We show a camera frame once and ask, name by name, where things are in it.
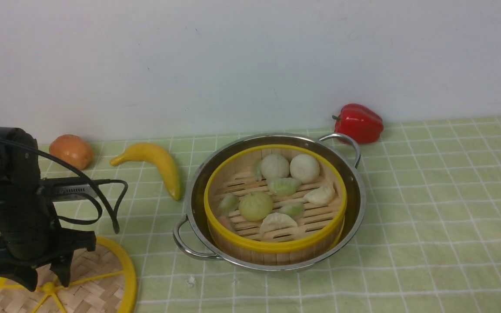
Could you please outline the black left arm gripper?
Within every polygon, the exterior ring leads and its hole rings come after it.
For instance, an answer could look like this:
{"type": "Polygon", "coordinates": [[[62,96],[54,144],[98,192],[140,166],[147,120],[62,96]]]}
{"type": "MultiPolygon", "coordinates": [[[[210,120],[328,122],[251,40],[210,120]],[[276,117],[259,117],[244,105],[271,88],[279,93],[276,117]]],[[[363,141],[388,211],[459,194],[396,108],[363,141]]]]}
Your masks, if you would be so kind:
{"type": "Polygon", "coordinates": [[[38,266],[51,262],[50,270],[62,286],[68,287],[74,252],[79,249],[94,251],[95,247],[95,232],[87,230],[61,228],[30,238],[1,234],[0,277],[34,292],[38,266]]]}

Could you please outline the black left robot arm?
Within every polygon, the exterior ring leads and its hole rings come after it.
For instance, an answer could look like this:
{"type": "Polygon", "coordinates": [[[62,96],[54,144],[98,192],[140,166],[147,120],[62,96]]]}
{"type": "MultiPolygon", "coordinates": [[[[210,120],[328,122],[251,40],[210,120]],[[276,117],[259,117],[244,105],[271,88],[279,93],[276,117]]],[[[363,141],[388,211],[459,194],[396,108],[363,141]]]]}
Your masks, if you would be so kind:
{"type": "Polygon", "coordinates": [[[38,268],[46,265],[68,287],[75,251],[96,248],[92,231],[61,226],[36,151],[31,135],[0,127],[0,277],[31,292],[38,286],[38,268]]]}

